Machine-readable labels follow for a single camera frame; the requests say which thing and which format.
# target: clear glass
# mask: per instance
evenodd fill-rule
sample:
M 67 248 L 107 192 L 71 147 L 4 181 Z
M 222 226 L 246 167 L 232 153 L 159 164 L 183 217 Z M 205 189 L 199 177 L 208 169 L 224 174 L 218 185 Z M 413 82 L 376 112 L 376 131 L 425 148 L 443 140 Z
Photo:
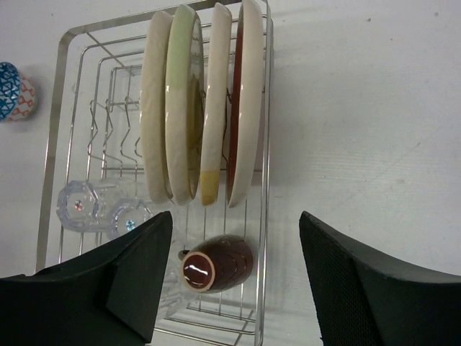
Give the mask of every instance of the clear glass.
M 176 237 L 175 213 L 172 203 L 156 205 L 148 199 L 122 198 L 108 214 L 110 231 L 107 233 L 109 240 L 113 240 L 142 225 L 158 213 L 170 210 L 173 218 L 173 237 Z
M 166 264 L 164 284 L 158 302 L 157 321 L 171 317 L 197 299 L 198 295 L 188 290 L 179 277 L 178 252 L 183 250 L 185 239 L 176 237 L 170 246 L 168 263 Z
M 146 191 L 146 184 L 131 179 L 72 181 L 58 196 L 56 213 L 65 229 L 77 232 L 107 232 L 112 228 L 109 213 L 124 198 Z

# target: brown mug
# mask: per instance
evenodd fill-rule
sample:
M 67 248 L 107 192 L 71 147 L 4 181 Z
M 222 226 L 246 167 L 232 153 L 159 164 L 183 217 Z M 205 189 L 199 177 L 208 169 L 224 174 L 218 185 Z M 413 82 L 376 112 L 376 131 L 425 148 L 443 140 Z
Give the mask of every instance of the brown mug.
M 180 276 L 188 289 L 217 293 L 241 284 L 253 270 L 250 246 L 240 236 L 211 238 L 194 249 L 178 253 Z

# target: mug rim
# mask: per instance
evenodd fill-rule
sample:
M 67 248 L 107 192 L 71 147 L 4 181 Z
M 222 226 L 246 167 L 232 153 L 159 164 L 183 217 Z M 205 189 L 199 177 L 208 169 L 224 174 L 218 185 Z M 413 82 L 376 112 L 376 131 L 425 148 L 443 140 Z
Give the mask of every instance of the mug rim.
M 206 285 L 203 288 L 194 288 L 194 287 L 192 287 L 189 284 L 189 282 L 186 280 L 186 278 L 185 278 L 184 263 L 192 256 L 201 256 L 201 257 L 205 258 L 208 261 L 208 263 L 210 263 L 210 266 L 211 266 L 211 280 L 210 280 L 210 283 L 208 283 L 208 285 Z M 213 286 L 213 284 L 215 283 L 215 279 L 216 279 L 215 265 L 213 264 L 213 261 L 211 260 L 211 258 L 207 254 L 204 254 L 203 252 L 200 252 L 200 251 L 189 251 L 181 261 L 181 275 L 180 275 L 180 277 L 181 277 L 181 280 L 182 280 L 183 284 L 189 290 L 191 290 L 193 292 L 197 292 L 197 293 L 204 293 L 204 292 L 208 291 L 209 289 L 211 289 L 211 286 Z

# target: plate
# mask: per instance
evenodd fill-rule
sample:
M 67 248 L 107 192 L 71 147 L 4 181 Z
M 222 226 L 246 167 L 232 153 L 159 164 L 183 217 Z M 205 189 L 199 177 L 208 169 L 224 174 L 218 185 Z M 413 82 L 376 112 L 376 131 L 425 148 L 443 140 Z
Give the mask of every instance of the plate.
M 217 3 L 213 10 L 208 58 L 207 100 L 200 165 L 200 195 L 204 206 L 218 198 L 219 174 L 223 151 L 225 106 L 231 49 L 232 14 Z
M 140 142 L 149 197 L 155 203 L 173 197 L 165 149 L 165 68 L 172 22 L 166 12 L 152 16 L 141 70 Z
M 264 72 L 262 13 L 254 0 L 243 0 L 237 29 L 228 157 L 227 196 L 232 208 L 246 199 L 251 186 Z
M 187 5 L 176 10 L 166 58 L 166 166 L 177 205 L 197 193 L 203 131 L 203 39 L 197 13 Z

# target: green plate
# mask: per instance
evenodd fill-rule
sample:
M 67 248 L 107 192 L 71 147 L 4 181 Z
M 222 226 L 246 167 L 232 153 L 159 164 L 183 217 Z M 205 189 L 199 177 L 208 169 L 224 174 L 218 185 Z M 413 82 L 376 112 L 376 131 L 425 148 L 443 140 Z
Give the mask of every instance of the green plate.
M 181 5 L 174 15 L 166 58 L 166 165 L 178 205 L 197 193 L 203 131 L 202 26 L 197 13 Z

